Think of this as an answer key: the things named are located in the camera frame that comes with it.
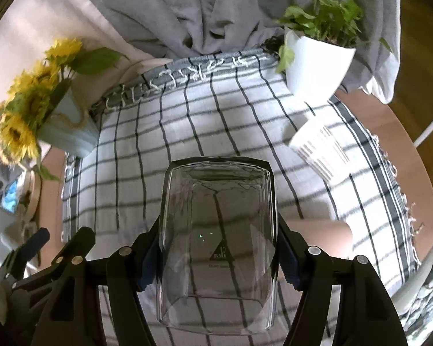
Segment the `sunflower bouquet in blue vase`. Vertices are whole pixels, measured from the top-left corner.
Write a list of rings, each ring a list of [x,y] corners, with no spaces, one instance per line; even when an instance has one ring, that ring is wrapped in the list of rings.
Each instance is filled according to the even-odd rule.
[[[108,47],[86,49],[79,38],[60,38],[13,80],[8,99],[0,102],[0,160],[7,166],[34,162],[32,171],[44,180],[57,177],[42,163],[38,136],[68,94],[73,77],[94,76],[115,67],[124,54]]]

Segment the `wooden desk lamp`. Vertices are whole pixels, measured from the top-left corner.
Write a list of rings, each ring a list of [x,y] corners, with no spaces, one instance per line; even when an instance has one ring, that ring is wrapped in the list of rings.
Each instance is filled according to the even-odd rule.
[[[33,171],[26,171],[19,176],[17,185],[17,214],[21,217],[23,222],[29,223],[35,216],[40,200],[40,175]]]

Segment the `smoky grey glass cup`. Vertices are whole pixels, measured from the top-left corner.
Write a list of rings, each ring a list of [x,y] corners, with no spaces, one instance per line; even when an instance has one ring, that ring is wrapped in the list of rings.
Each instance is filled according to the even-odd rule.
[[[268,162],[172,162],[158,221],[160,323],[218,336],[261,334],[273,326],[278,216]]]

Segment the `patterned white paper cup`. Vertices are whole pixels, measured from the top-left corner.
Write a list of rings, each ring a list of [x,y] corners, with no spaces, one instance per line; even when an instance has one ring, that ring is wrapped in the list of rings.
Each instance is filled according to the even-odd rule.
[[[289,147],[327,184],[340,184],[350,175],[350,160],[318,116],[302,125]]]

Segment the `beige curtain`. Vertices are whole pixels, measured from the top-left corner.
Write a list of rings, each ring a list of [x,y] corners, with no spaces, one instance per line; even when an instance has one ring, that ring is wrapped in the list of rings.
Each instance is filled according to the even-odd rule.
[[[15,77],[33,69],[60,38],[79,38],[86,48],[123,53],[103,74],[74,78],[72,88],[86,107],[109,88],[169,62],[127,43],[90,0],[14,0],[0,19],[0,101],[7,98]]]

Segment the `pink paper cup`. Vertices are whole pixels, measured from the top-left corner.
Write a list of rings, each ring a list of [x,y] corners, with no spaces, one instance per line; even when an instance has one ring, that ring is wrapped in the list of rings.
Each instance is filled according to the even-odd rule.
[[[342,220],[286,220],[292,231],[302,235],[308,245],[316,245],[331,257],[349,259],[353,253],[353,234]]]

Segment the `white power strip cube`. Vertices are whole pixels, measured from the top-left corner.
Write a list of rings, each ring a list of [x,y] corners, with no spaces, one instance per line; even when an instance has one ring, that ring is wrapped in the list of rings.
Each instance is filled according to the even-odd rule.
[[[35,222],[25,222],[19,213],[0,207],[0,265],[12,250],[21,247],[37,230]]]

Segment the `green plant in white pot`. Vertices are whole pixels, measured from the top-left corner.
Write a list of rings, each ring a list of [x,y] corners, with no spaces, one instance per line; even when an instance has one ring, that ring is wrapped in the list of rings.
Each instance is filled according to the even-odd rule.
[[[359,48],[376,45],[395,54],[389,34],[363,33],[365,10],[355,0],[313,0],[289,5],[278,23],[284,41],[278,49],[277,72],[285,74],[293,96],[310,104],[326,103],[339,88]]]

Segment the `grey curtain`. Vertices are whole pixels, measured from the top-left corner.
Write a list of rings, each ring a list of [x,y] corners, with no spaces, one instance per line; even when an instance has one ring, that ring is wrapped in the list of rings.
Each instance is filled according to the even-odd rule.
[[[261,46],[283,30],[290,5],[313,0],[90,0],[121,37],[156,58],[179,59]],[[341,87],[393,99],[400,69],[400,0],[354,0],[364,11],[358,47]]]

